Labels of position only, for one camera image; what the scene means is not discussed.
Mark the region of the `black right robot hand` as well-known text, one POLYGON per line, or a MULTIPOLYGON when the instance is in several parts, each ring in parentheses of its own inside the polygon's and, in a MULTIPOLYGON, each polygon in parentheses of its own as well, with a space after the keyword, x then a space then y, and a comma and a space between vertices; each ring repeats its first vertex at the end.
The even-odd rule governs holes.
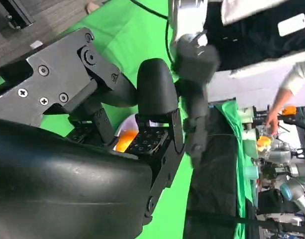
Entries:
POLYGON ((0 239, 133 239, 184 155, 167 64, 134 86, 88 28, 0 67, 0 239))

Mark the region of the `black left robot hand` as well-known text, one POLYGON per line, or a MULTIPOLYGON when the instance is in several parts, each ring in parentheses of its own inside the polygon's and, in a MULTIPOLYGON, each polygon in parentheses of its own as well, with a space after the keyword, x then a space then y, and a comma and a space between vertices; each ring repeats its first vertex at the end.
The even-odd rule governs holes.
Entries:
POLYGON ((187 114, 183 123, 186 154, 191 159, 192 167, 196 169, 201 164, 202 154, 206 150, 207 144, 208 98, 206 85, 179 79, 175 86, 187 114))

